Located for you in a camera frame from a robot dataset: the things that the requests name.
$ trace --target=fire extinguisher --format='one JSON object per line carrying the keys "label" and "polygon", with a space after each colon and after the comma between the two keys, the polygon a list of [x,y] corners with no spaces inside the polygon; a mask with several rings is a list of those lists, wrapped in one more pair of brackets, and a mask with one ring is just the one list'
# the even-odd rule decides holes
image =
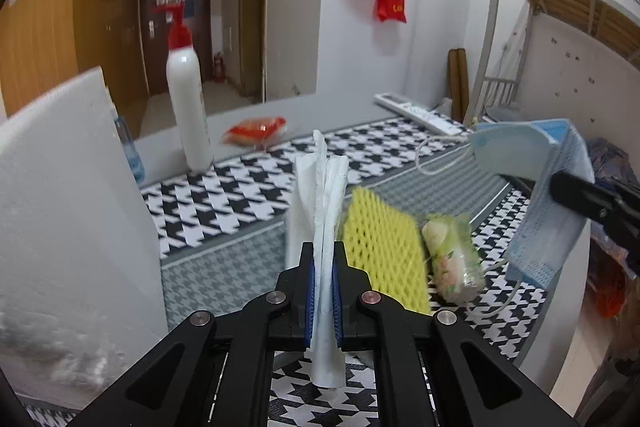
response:
{"label": "fire extinguisher", "polygon": [[214,81],[221,83],[226,80],[225,59],[222,58],[222,52],[218,52],[213,57],[213,73]]}

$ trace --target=white bottle body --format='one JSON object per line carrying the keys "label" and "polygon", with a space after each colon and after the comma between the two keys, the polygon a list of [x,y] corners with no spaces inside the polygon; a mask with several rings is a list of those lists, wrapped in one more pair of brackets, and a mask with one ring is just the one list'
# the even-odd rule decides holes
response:
{"label": "white bottle body", "polygon": [[202,97],[200,63],[193,47],[169,51],[166,79],[187,165],[191,171],[206,172],[213,161],[213,151]]}

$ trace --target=tiled floor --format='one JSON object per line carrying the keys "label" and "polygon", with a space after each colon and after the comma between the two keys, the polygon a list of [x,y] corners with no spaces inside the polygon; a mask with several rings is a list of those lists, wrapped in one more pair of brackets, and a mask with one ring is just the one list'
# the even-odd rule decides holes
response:
{"label": "tiled floor", "polygon": [[574,339],[551,392],[551,398],[571,416],[578,409],[591,377],[602,363],[613,333],[613,320],[598,315],[591,293],[586,292]]}
{"label": "tiled floor", "polygon": [[[229,111],[238,107],[251,105],[252,101],[240,96],[230,84],[203,82],[202,94],[207,114]],[[168,92],[155,94],[147,103],[146,113],[142,119],[140,136],[148,136],[162,129],[175,125],[174,110]]]}

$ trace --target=red snack package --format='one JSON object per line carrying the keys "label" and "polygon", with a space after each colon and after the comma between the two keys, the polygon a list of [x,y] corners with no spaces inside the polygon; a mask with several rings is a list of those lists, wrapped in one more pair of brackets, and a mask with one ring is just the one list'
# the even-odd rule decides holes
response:
{"label": "red snack package", "polygon": [[242,120],[225,133],[223,141],[257,148],[267,147],[285,132],[286,123],[281,116]]}
{"label": "red snack package", "polygon": [[404,0],[378,0],[378,19],[393,19],[405,23]]}

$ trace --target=metal screw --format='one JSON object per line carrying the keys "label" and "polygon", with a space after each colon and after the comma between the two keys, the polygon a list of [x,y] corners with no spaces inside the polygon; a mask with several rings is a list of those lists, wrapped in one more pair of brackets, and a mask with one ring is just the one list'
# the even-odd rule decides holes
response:
{"label": "metal screw", "polygon": [[378,292],[374,292],[373,290],[363,292],[360,298],[362,299],[362,302],[366,304],[378,304],[382,300],[380,294]]}
{"label": "metal screw", "polygon": [[442,310],[441,312],[438,312],[436,317],[438,318],[438,322],[444,324],[445,326],[455,324],[456,320],[458,320],[456,314],[450,310]]}
{"label": "metal screw", "polygon": [[287,296],[283,292],[279,292],[277,290],[267,293],[267,302],[271,304],[280,304],[284,302],[284,299],[286,298]]}
{"label": "metal screw", "polygon": [[189,318],[189,321],[194,326],[204,326],[210,320],[211,320],[211,315],[209,315],[209,312],[204,312],[204,311],[194,312],[193,314],[191,314],[191,317]]}

